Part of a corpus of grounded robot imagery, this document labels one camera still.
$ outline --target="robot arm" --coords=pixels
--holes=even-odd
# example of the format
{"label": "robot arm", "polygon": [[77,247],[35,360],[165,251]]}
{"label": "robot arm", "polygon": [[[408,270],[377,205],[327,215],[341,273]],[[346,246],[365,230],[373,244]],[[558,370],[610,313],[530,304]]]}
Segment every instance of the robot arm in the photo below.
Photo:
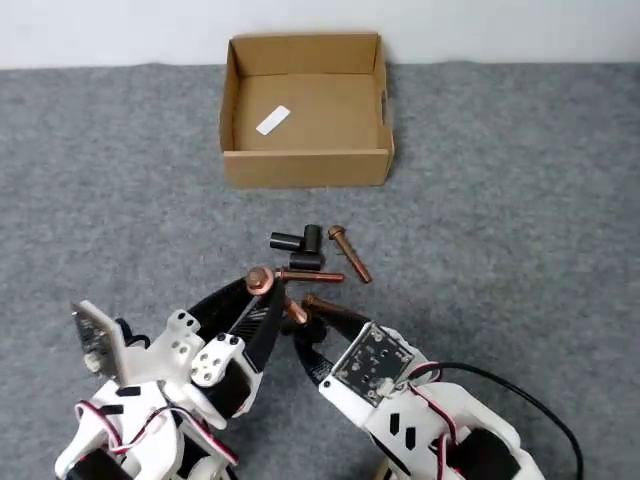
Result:
{"label": "robot arm", "polygon": [[210,426],[224,429],[250,410],[285,303],[282,282],[259,270],[253,287],[241,278],[175,311],[147,348],[132,344],[126,322],[88,301],[73,306],[85,363],[108,380],[76,405],[79,426],[56,461],[58,478],[229,477],[237,457]]}
{"label": "robot arm", "polygon": [[[385,478],[544,478],[515,429],[461,386],[439,382],[437,372],[410,380],[429,362],[398,332],[336,306],[306,307],[312,321],[294,334],[300,360],[319,392],[388,457]],[[314,333],[319,321],[351,341],[335,365],[312,348],[324,338]]]}

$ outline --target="copper bolt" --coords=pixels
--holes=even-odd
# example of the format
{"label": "copper bolt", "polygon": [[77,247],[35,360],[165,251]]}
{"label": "copper bolt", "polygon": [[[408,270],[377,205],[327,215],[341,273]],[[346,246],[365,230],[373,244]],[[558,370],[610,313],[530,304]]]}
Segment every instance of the copper bolt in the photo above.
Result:
{"label": "copper bolt", "polygon": [[273,272],[265,267],[253,267],[244,277],[247,290],[251,295],[264,295],[274,282]]}
{"label": "copper bolt", "polygon": [[317,307],[322,308],[324,310],[329,310],[330,312],[346,312],[346,308],[342,308],[340,305],[336,305],[335,303],[327,302],[326,300],[322,300],[317,295],[313,293],[307,293],[302,300],[302,307]]}
{"label": "copper bolt", "polygon": [[298,325],[304,325],[307,323],[309,319],[307,312],[298,305],[296,302],[291,300],[289,297],[285,297],[284,299],[284,308],[287,310],[287,315]]}
{"label": "copper bolt", "polygon": [[289,270],[287,268],[278,268],[275,271],[276,278],[283,281],[296,282],[323,282],[323,283],[340,283],[344,281],[342,273],[313,272],[309,270]]}
{"label": "copper bolt", "polygon": [[336,243],[340,247],[340,250],[342,250],[347,259],[351,262],[351,265],[353,265],[353,268],[356,270],[358,276],[360,277],[360,280],[362,280],[364,283],[371,283],[372,278],[371,274],[369,274],[369,270],[367,270],[367,267],[364,266],[364,263],[362,263],[362,260],[360,260],[360,258],[356,254],[355,250],[349,243],[349,240],[347,240],[344,232],[344,227],[340,225],[334,225],[333,227],[329,228],[329,238],[336,241]]}

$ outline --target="black wire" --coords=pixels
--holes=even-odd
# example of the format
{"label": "black wire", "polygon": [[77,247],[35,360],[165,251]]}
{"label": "black wire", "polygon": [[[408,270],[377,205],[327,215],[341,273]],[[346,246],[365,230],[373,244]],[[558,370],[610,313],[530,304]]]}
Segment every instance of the black wire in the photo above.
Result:
{"label": "black wire", "polygon": [[236,475],[236,472],[234,472],[231,467],[227,467],[225,470],[227,471],[227,475],[229,475],[229,478],[231,480],[238,480],[238,476]]}
{"label": "black wire", "polygon": [[504,388],[511,390],[513,393],[524,398],[527,402],[529,402],[531,405],[533,405],[542,413],[544,413],[547,417],[549,417],[549,419],[551,419],[553,423],[555,423],[560,428],[560,430],[562,430],[562,432],[569,439],[569,442],[571,442],[571,447],[573,448],[573,452],[575,453],[576,463],[577,463],[576,478],[578,480],[582,480],[584,478],[584,459],[582,456],[582,449],[580,448],[580,443],[578,443],[578,439],[573,434],[571,429],[562,420],[560,420],[560,418],[555,413],[553,413],[542,402],[540,402],[540,400],[533,397],[531,394],[525,392],[517,385],[514,385],[513,383],[509,382],[508,380],[505,380],[502,377],[499,377],[498,375],[495,375],[486,370],[482,370],[481,368],[474,367],[473,365],[468,365],[466,363],[459,363],[459,362],[441,362],[441,363],[433,363],[430,365],[423,365],[421,367],[416,368],[413,371],[413,373],[409,375],[409,380],[414,380],[424,375],[425,373],[428,373],[434,370],[446,370],[446,369],[464,370],[467,372],[475,373],[476,375],[487,378],[489,380],[492,380],[498,385],[501,385]]}
{"label": "black wire", "polygon": [[151,340],[146,335],[131,335],[127,338],[125,345],[127,347],[133,345],[136,342],[144,342],[144,348],[147,349],[151,345]]}

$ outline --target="circuit board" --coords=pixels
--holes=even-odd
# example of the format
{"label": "circuit board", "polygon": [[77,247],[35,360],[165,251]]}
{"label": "circuit board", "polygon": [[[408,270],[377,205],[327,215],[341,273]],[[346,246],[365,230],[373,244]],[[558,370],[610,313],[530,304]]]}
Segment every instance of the circuit board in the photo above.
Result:
{"label": "circuit board", "polygon": [[84,303],[73,305],[73,318],[78,329],[85,363],[93,373],[121,381],[113,347],[114,328],[119,327],[93,305]]}
{"label": "circuit board", "polygon": [[395,385],[413,360],[413,353],[375,323],[369,324],[336,364],[333,375],[377,407],[385,382]]}

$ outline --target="cardboard box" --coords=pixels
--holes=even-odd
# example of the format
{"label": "cardboard box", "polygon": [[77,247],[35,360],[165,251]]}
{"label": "cardboard box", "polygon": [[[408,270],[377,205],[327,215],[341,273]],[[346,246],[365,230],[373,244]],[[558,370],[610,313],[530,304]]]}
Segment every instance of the cardboard box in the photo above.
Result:
{"label": "cardboard box", "polygon": [[[235,187],[381,185],[393,159],[376,33],[251,35],[229,42],[220,147]],[[290,115],[256,127],[278,106]]]}

